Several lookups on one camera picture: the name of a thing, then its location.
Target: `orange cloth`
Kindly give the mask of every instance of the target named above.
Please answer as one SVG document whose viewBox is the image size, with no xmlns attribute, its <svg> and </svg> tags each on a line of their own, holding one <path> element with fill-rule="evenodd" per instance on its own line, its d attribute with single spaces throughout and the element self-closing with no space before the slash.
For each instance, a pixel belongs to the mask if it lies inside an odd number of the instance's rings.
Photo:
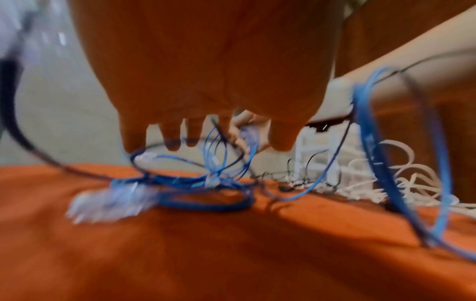
<svg viewBox="0 0 476 301">
<path fill-rule="evenodd" d="M 271 204 L 257 191 L 236 213 L 157 208 L 80 225 L 64 216 L 77 193 L 107 185 L 0 168 L 0 300 L 476 299 L 476 264 L 419 247 L 404 219 L 373 205 L 316 195 Z M 454 215 L 446 238 L 476 250 L 475 234 L 475 221 Z"/>
</svg>

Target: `forearm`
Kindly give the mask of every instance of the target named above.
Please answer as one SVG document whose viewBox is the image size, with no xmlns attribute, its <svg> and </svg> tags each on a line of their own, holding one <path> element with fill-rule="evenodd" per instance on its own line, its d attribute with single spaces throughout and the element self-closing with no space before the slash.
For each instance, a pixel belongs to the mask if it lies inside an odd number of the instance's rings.
<svg viewBox="0 0 476 301">
<path fill-rule="evenodd" d="M 342 78 L 363 82 L 383 66 L 404 68 L 426 57 L 470 48 L 475 50 L 473 55 L 431 60 L 411 68 L 408 73 L 430 91 L 473 80 L 476 77 L 476 6 Z M 379 83 L 373 95 L 376 100 L 389 100 L 405 94 L 404 84 L 394 76 Z"/>
</svg>

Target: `orange tablecloth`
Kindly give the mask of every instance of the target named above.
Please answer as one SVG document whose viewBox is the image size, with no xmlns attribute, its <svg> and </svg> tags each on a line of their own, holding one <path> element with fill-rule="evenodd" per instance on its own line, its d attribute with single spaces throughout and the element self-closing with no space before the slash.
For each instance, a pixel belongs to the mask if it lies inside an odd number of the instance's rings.
<svg viewBox="0 0 476 301">
<path fill-rule="evenodd" d="M 271 204 L 256 192 L 236 213 L 157 208 L 80 225 L 64 216 L 78 192 L 106 186 L 0 168 L 0 300 L 476 300 L 476 264 L 419 247 L 405 220 L 373 205 L 316 195 Z M 446 238 L 476 250 L 476 222 L 452 216 Z"/>
</svg>

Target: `orange surface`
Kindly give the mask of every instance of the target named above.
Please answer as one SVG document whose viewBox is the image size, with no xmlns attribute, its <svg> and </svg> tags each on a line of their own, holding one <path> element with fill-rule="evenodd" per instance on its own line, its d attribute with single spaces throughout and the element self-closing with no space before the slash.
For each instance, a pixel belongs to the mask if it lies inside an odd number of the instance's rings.
<svg viewBox="0 0 476 301">
<path fill-rule="evenodd" d="M 315 195 L 271 204 L 256 192 L 236 213 L 64 216 L 77 193 L 106 186 L 0 168 L 0 300 L 476 300 L 476 264 L 419 247 L 406 221 L 373 205 Z M 476 250 L 475 234 L 475 221 L 454 215 L 446 238 Z"/>
</svg>

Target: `hand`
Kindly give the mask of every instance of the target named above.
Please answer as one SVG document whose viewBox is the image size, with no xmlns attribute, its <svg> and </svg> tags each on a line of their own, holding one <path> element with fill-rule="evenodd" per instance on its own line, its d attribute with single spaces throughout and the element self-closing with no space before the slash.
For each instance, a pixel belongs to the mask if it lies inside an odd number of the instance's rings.
<svg viewBox="0 0 476 301">
<path fill-rule="evenodd" d="M 245 125 L 253 125 L 258 131 L 259 145 L 257 153 L 270 147 L 268 140 L 269 127 L 271 125 L 270 119 L 254 114 L 250 111 L 243 111 L 238 116 L 232 118 L 232 123 L 230 125 L 231 142 L 234 142 L 239 148 L 245 151 L 246 154 L 249 154 L 249 146 L 239 135 L 240 128 Z"/>
<path fill-rule="evenodd" d="M 223 132 L 235 108 L 271 119 L 269 143 L 293 143 L 319 108 L 341 22 L 341 0 L 69 0 L 86 56 L 119 114 L 127 152 L 158 124 L 166 147 Z"/>
</svg>

